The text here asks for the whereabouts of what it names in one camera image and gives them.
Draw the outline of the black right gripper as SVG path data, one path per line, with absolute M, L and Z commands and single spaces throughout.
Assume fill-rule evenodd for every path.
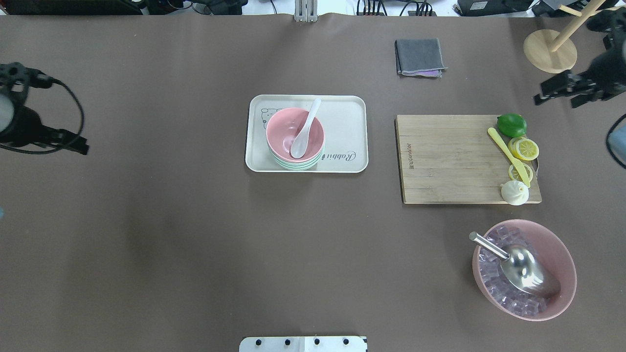
M 606 101 L 626 89 L 625 47 L 612 47 L 597 56 L 581 74 L 565 70 L 540 84 L 541 93 L 534 96 L 536 106 L 548 100 L 573 96 L 571 107 L 587 102 Z

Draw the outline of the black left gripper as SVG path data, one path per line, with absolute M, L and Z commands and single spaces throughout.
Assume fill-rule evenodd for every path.
M 52 154 L 69 150 L 88 154 L 87 139 L 81 136 L 85 112 L 76 94 L 60 80 L 41 70 L 25 67 L 19 62 L 2 63 L 1 85 L 1 148 L 21 154 Z M 40 116 L 25 106 L 30 88 L 64 87 L 80 111 L 80 127 L 76 133 L 44 126 Z

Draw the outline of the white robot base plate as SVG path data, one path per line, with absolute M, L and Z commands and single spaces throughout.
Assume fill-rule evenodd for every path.
M 366 336 L 259 336 L 246 337 L 240 352 L 367 352 Z

